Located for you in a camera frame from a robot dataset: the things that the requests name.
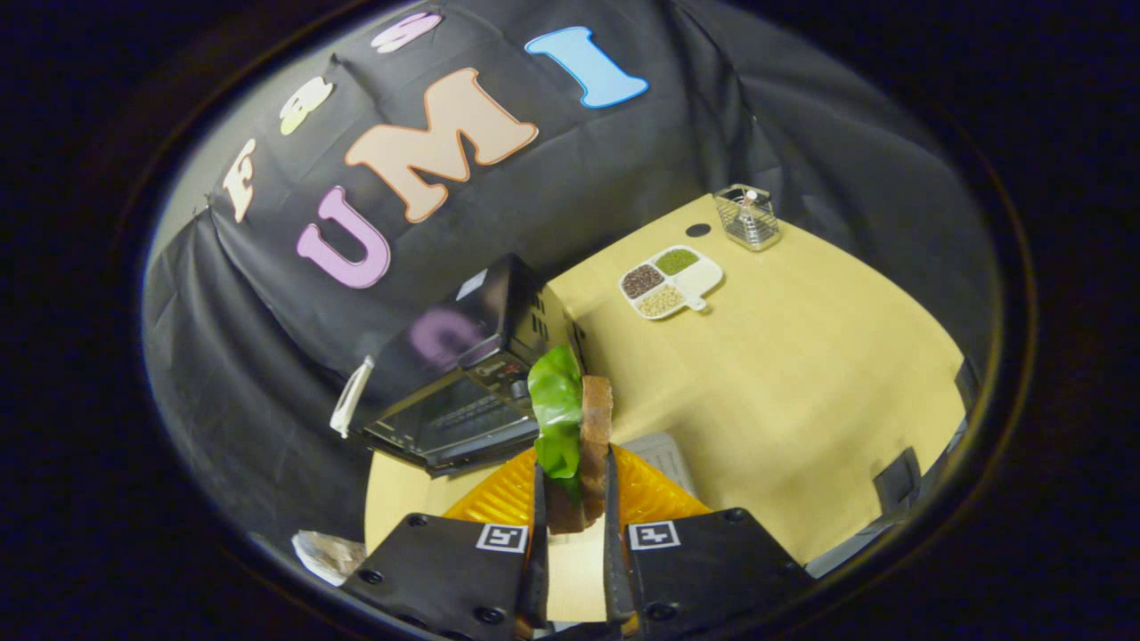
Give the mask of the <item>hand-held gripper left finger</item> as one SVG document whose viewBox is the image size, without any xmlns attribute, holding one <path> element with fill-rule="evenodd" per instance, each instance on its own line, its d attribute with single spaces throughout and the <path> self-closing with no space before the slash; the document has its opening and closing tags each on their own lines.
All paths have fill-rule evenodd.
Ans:
<svg viewBox="0 0 1140 641">
<path fill-rule="evenodd" d="M 342 591 L 420 640 L 530 640 L 549 623 L 546 516 L 526 451 L 443 514 L 400 516 Z"/>
</svg>

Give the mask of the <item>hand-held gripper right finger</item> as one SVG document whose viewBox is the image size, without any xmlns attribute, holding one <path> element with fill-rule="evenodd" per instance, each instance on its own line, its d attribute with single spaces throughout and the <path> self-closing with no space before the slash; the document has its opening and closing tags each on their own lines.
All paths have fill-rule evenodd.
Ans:
<svg viewBox="0 0 1140 641">
<path fill-rule="evenodd" d="M 746 508 L 708 510 L 640 456 L 606 453 L 606 620 L 622 636 L 766 634 L 815 583 Z"/>
</svg>

